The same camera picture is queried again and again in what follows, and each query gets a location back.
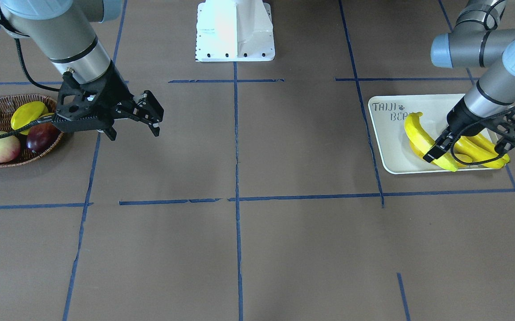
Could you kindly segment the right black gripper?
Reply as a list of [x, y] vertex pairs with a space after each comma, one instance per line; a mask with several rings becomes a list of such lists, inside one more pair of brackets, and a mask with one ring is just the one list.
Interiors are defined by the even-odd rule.
[[102, 130], [110, 141], [115, 141], [117, 132], [112, 126], [113, 112], [117, 108], [118, 119], [147, 124], [153, 136], [159, 136], [164, 108], [150, 90], [134, 97], [113, 62], [109, 63], [105, 73], [98, 79], [84, 83], [81, 87], [85, 94], [95, 95], [89, 111], [83, 117], [85, 130]]

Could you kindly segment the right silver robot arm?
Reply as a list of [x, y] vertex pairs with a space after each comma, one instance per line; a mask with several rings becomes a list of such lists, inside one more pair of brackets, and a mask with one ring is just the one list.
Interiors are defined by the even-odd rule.
[[113, 124], [131, 119], [159, 136], [164, 110], [151, 91], [135, 97], [91, 23], [117, 18], [121, 0], [0, 0], [0, 27], [17, 42], [31, 38], [62, 73], [52, 116], [29, 122], [51, 123], [61, 132], [97, 130], [115, 140]]

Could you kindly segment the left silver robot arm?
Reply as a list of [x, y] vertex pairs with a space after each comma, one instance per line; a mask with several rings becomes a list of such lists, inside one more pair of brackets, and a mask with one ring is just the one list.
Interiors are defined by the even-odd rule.
[[452, 152], [461, 137], [486, 128], [500, 135], [496, 155], [515, 147], [515, 29], [498, 29], [505, 8], [503, 0], [470, 0], [453, 30], [432, 42], [433, 65], [486, 71], [447, 114], [447, 128], [424, 153], [426, 162]]

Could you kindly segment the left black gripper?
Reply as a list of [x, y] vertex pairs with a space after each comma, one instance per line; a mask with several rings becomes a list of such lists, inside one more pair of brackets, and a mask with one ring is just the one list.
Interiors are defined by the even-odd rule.
[[476, 136], [486, 127], [481, 123], [482, 117], [469, 110], [465, 100], [461, 98], [452, 110], [447, 114], [447, 129], [443, 132], [430, 150], [423, 154], [422, 159], [428, 163], [439, 161], [444, 157], [452, 162], [453, 146], [456, 136]]

